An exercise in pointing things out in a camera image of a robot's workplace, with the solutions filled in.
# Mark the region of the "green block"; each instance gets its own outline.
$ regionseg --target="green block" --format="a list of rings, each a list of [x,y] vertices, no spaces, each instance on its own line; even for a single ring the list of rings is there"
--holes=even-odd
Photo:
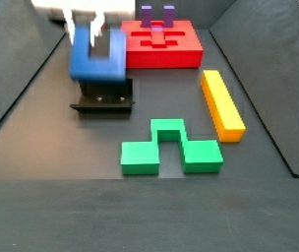
[[[121,143],[121,171],[124,175],[159,173],[159,149],[152,142]]]
[[[188,141],[184,145],[184,173],[219,172],[223,156],[218,142]]]
[[[152,119],[152,141],[187,141],[187,129],[183,119]]]
[[[215,140],[190,141],[183,119],[152,119],[151,142],[121,143],[123,174],[159,173],[159,142],[179,141],[184,173],[219,172],[223,157]]]

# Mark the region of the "black floor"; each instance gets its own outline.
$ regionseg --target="black floor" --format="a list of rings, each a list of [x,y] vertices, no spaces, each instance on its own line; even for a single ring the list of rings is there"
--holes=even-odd
[[[80,117],[63,41],[0,127],[0,251],[299,251],[299,180],[262,127],[208,31],[199,70],[132,70],[129,118]],[[151,118],[183,118],[215,139],[199,76],[218,69],[248,131],[222,144],[219,174],[184,176],[178,145],[160,174],[123,177],[120,142],[149,137]]]

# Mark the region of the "red base plate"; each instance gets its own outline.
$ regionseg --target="red base plate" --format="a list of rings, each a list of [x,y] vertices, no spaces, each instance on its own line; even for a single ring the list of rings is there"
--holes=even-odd
[[[198,68],[203,48],[190,21],[175,21],[172,28],[163,21],[152,21],[141,28],[141,21],[124,21],[125,68]]]

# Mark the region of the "gray wall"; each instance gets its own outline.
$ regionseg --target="gray wall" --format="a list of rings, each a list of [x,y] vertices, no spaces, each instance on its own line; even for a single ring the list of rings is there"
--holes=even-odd
[[[63,35],[30,1],[0,0],[0,120]]]
[[[299,1],[239,0],[211,32],[299,175]]]
[[[136,1],[136,18],[139,19],[141,5],[152,5],[155,18],[159,20],[163,17],[164,5],[175,5],[178,19],[188,19],[192,21],[195,28],[208,29],[235,1],[236,0],[139,0]]]

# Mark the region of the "plastic block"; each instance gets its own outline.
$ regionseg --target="plastic block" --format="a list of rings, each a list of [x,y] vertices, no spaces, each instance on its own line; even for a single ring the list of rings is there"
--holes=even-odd
[[[152,142],[121,143],[121,171],[124,175],[159,173],[159,149]]]
[[[216,141],[190,141],[183,119],[152,119],[151,136],[151,142],[121,143],[123,174],[159,172],[160,141],[179,141],[184,173],[219,172],[223,157]]]
[[[164,6],[164,27],[171,28],[175,22],[175,11],[176,8],[172,5]]]
[[[77,81],[120,81],[125,80],[125,34],[111,29],[111,53],[108,57],[91,57],[89,27],[79,26],[71,52],[69,75]]]
[[[162,29],[166,46],[152,41],[152,30]],[[141,28],[141,21],[124,21],[125,68],[196,68],[200,66],[203,48],[190,21],[175,21],[164,28],[163,21],[152,21],[151,28]]]
[[[141,28],[151,28],[152,6],[141,6]]]
[[[239,142],[246,133],[246,125],[219,72],[203,71],[200,85],[219,141]]]
[[[219,172],[223,156],[215,140],[186,142],[184,155],[184,173]]]

